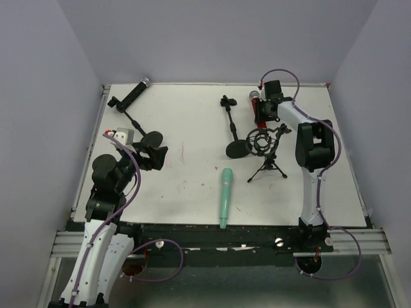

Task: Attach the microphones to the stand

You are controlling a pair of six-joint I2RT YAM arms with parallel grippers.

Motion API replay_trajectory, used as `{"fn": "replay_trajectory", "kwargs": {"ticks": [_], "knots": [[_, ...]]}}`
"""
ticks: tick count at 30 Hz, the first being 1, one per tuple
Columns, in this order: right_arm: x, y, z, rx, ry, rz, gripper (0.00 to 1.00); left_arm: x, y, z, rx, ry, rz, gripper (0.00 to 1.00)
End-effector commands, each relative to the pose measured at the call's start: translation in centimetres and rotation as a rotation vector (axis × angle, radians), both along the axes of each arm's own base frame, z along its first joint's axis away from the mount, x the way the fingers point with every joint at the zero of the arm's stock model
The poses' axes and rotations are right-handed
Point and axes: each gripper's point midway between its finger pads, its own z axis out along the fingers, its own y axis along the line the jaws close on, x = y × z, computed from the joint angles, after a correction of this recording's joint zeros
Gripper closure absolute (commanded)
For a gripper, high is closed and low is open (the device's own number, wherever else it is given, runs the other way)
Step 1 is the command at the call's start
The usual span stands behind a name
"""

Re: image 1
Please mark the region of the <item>teal microphone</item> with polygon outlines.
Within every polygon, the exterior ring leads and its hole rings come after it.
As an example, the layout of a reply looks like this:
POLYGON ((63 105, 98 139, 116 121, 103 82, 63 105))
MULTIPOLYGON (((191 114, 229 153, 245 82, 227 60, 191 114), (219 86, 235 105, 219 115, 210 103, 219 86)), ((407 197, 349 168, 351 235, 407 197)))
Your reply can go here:
POLYGON ((222 171, 222 190, 220 198, 220 228, 226 229, 229 217, 229 207, 231 202, 231 185, 233 182, 233 171, 225 168, 222 171))

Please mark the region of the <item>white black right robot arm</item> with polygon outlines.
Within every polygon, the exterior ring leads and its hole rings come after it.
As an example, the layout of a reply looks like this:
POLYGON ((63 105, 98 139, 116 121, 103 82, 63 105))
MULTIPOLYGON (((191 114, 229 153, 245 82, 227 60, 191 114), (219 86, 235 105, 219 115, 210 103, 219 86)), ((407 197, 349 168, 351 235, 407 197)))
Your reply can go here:
POLYGON ((302 169, 303 206, 299 218, 298 235, 293 239, 302 252, 325 240, 328 223, 321 207, 322 186, 326 174, 340 157, 340 137, 329 120, 308 115, 290 98, 251 100, 255 122, 259 127, 269 121, 284 121, 297 133, 295 159, 302 169))

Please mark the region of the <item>red glitter microphone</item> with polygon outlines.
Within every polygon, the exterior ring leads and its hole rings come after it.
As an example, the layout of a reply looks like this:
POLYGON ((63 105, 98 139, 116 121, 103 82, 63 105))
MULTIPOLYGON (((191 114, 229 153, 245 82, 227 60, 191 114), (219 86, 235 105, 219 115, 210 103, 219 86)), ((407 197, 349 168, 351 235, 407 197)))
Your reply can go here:
POLYGON ((264 102, 260 100, 260 93, 256 90, 252 90, 249 94, 249 99, 254 111, 254 123, 259 129, 267 128, 267 113, 265 111, 264 102))

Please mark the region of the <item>black tripod shock-mount stand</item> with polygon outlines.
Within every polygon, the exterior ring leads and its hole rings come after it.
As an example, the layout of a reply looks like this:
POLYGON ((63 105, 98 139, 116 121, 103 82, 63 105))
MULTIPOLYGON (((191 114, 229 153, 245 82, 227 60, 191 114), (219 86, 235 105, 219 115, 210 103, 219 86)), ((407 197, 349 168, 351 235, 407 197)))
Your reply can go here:
POLYGON ((284 134, 289 134, 292 130, 286 124, 281 124, 275 129, 256 128, 249 132, 246 138, 247 151, 256 157, 263 157, 264 161, 261 167, 247 180, 251 183, 253 178, 260 171, 278 171, 283 178, 288 178, 287 174, 276 164, 277 149, 279 141, 284 134))

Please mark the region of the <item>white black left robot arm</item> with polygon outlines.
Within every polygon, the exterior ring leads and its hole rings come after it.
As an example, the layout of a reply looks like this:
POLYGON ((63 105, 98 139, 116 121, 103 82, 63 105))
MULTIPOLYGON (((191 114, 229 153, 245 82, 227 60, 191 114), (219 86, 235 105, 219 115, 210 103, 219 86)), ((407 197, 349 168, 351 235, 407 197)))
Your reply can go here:
POLYGON ((93 187, 86 204, 83 240, 69 282, 49 307, 108 307, 120 269, 134 247, 132 234, 120 233, 120 217, 133 197, 124 190, 132 179, 141 185, 141 171, 161 170, 168 147, 142 142, 131 147, 116 141, 116 160, 102 154, 92 163, 93 187))

